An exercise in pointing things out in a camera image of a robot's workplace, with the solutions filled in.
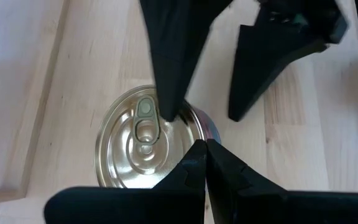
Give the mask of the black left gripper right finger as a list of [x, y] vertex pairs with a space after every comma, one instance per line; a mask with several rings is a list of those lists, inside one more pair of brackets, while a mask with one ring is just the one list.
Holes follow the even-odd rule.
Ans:
[[215, 140], [206, 145], [206, 181], [217, 224], [358, 224], [357, 193], [286, 190]]

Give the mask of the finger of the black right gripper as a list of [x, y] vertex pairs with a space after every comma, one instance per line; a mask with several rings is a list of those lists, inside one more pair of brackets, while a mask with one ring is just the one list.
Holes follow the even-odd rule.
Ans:
[[172, 122], [211, 24], [233, 0], [139, 0], [149, 37], [161, 117]]
[[238, 122], [290, 63], [326, 50], [324, 40], [279, 24], [241, 25], [232, 70], [228, 117]]

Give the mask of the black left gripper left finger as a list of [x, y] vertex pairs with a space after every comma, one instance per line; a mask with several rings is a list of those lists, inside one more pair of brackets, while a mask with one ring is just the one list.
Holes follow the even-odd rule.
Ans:
[[151, 189], [71, 187], [44, 206], [46, 224], [203, 224], [207, 145], [197, 140]]

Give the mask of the gold-top blue label can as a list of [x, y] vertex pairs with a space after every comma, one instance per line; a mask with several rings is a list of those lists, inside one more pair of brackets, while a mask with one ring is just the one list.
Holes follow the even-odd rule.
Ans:
[[197, 139], [220, 141], [202, 110], [184, 102], [174, 121], [158, 110], [153, 85], [135, 87], [108, 109], [96, 140], [94, 166], [102, 187], [150, 189], [183, 159]]

